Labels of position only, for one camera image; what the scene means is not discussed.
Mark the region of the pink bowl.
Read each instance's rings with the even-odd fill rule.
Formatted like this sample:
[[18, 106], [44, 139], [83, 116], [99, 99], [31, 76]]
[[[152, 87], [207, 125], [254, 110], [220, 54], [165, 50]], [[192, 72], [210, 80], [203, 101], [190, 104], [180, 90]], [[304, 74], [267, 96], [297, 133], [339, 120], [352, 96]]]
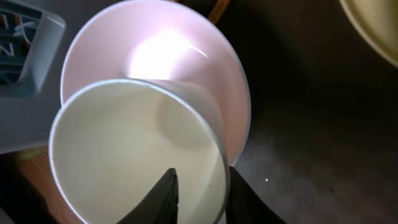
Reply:
[[201, 14], [172, 1], [122, 1], [94, 15], [68, 49], [60, 100], [112, 78], [183, 81], [206, 89], [220, 107], [229, 163], [238, 161], [251, 122], [248, 81], [227, 38]]

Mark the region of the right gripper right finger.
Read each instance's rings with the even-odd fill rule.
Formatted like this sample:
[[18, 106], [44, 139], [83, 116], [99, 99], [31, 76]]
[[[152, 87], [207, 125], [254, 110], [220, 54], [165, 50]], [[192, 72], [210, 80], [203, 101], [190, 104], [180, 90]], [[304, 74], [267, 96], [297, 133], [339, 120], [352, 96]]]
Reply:
[[229, 167], [230, 191], [226, 206], [227, 224], [286, 224], [253, 191], [234, 167]]

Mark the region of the white paper cup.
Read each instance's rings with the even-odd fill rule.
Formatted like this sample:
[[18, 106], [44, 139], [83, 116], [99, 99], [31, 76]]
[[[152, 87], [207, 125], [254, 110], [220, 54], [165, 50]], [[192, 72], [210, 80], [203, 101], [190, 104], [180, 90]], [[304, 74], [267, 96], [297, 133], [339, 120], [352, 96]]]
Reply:
[[194, 83], [110, 79], [74, 93], [49, 137], [55, 183], [84, 223], [116, 223], [170, 168], [179, 223], [217, 223], [229, 171], [214, 97]]

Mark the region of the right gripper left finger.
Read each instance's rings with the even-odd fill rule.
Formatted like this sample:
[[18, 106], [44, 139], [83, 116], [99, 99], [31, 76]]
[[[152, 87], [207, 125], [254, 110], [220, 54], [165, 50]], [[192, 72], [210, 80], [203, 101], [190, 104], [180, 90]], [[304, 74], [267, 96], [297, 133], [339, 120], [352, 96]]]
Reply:
[[118, 224], [177, 224], [178, 177], [169, 168], [143, 200]]

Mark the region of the yellow plate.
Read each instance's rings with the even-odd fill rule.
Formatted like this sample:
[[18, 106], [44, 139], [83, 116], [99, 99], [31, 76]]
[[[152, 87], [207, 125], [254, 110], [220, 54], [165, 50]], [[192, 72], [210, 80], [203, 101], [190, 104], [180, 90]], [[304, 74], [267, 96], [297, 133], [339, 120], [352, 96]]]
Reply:
[[397, 66], [397, 0], [340, 0], [350, 23], [385, 60]]

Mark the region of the wooden chopstick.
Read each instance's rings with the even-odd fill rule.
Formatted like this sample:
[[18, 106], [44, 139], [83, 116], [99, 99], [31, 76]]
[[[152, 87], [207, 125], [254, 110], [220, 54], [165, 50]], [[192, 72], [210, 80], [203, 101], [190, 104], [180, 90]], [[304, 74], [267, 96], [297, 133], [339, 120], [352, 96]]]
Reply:
[[228, 8], [231, 0], [217, 0], [215, 6], [211, 10], [208, 20], [216, 25], [218, 21], [221, 19], [222, 15], [224, 14], [225, 10]]

